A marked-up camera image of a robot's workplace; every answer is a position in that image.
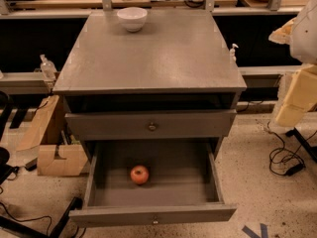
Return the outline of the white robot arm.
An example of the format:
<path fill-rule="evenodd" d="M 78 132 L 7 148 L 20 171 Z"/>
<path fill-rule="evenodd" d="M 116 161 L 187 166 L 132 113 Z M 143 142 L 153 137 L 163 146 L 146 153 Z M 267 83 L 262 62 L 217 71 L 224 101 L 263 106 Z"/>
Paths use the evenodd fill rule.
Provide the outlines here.
<path fill-rule="evenodd" d="M 317 104 L 317 0 L 310 0 L 268 39 L 289 45 L 291 56 L 302 62 L 275 117 L 279 126 L 294 127 Z"/>

